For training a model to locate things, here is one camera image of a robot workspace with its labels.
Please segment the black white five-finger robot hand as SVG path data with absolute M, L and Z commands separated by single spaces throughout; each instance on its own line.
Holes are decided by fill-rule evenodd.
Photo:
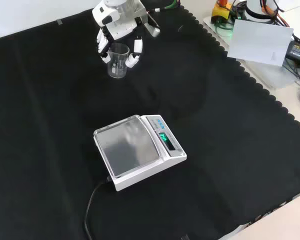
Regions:
M 130 35 L 138 26 L 144 26 L 154 37 L 160 33 L 151 24 L 150 16 L 140 0 L 102 0 L 92 9 L 92 16 L 99 26 L 97 53 L 106 64 L 111 61 L 111 44 Z

